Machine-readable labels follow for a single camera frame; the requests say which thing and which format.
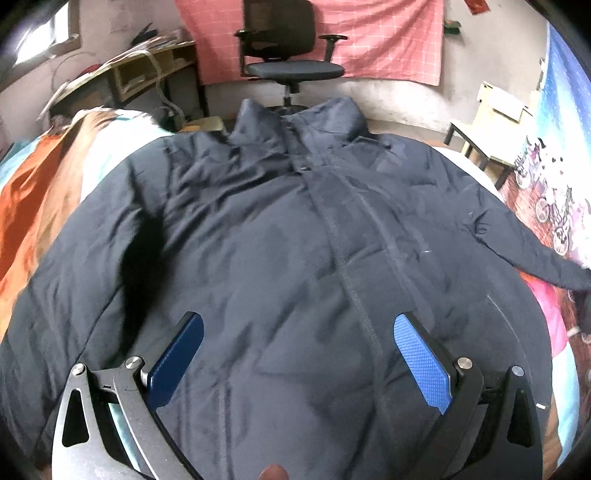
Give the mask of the dark navy puffer jacket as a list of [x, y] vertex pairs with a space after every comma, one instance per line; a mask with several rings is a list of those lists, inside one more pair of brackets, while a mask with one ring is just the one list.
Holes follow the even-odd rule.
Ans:
[[430, 146], [375, 135], [342, 98], [228, 135], [155, 140], [67, 219], [1, 343], [1, 432], [48, 463], [70, 368], [120, 365], [183, 314], [204, 344], [162, 419], [208, 479], [399, 479], [436, 411], [394, 345], [412, 312], [488, 377], [551, 398], [546, 321], [523, 275], [590, 273]]

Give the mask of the blue cartoon print curtain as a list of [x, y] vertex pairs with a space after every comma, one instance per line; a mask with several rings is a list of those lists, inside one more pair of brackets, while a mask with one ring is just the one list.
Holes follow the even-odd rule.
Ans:
[[[554, 27], [547, 29], [534, 125], [502, 189], [506, 204], [539, 240], [590, 265], [590, 80]], [[552, 407], [544, 440], [551, 474], [571, 452], [590, 415], [590, 336], [569, 289], [524, 280], [546, 318], [552, 351]]]

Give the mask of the orange brown teal bed sheet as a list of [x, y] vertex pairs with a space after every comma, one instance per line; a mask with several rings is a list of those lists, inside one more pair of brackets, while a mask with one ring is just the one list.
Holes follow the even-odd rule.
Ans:
[[68, 217], [122, 160], [171, 133], [147, 113], [95, 108], [43, 134], [1, 183], [1, 332]]

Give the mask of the small wooden side table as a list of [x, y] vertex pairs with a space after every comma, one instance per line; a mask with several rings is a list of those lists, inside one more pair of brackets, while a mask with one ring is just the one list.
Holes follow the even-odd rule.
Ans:
[[444, 144], [449, 146], [455, 135], [466, 145], [464, 156], [470, 158], [473, 151], [479, 155], [478, 164], [485, 171], [489, 164], [503, 168], [495, 187], [500, 190], [515, 171], [518, 155], [533, 128], [533, 114], [519, 98], [488, 82], [480, 85], [478, 109], [471, 123], [452, 121]]

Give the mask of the wooden desk with shelf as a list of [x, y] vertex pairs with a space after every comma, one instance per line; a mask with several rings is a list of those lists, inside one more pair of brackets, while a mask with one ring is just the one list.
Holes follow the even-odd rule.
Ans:
[[180, 71], [193, 72], [197, 105], [202, 116], [209, 115], [204, 84], [198, 71], [197, 47], [192, 40], [172, 35], [144, 41], [100, 65], [96, 70], [63, 83], [41, 110], [38, 118], [57, 115], [72, 117], [82, 109], [99, 106], [123, 108], [146, 91], [157, 88], [161, 101], [172, 110], [168, 78]]

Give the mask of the black office chair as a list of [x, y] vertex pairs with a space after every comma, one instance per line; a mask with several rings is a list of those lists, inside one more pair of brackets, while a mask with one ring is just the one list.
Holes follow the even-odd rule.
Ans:
[[315, 32], [315, 10], [308, 1], [244, 1], [238, 40], [240, 75], [273, 81], [284, 87], [280, 115], [304, 110], [293, 97], [301, 83], [341, 78], [345, 68], [332, 62], [335, 44], [346, 35]]

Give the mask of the window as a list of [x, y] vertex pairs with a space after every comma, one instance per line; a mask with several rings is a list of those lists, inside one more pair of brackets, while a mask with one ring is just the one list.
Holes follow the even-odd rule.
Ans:
[[1, 89], [81, 46], [78, 1], [1, 2]]

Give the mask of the pink checked wall cloth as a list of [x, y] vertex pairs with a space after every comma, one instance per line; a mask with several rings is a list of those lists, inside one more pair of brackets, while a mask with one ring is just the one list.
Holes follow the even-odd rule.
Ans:
[[[207, 85], [242, 80], [238, 39], [240, 1], [177, 1], [181, 21], [197, 46], [201, 80]], [[353, 78], [440, 84], [444, 2], [315, 1], [318, 34], [342, 34], [332, 61]]]

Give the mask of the red paper wall decoration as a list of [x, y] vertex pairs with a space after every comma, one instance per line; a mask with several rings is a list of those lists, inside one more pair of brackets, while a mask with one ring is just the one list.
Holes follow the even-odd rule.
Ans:
[[472, 15], [480, 15], [490, 11], [486, 0], [465, 0], [465, 3]]

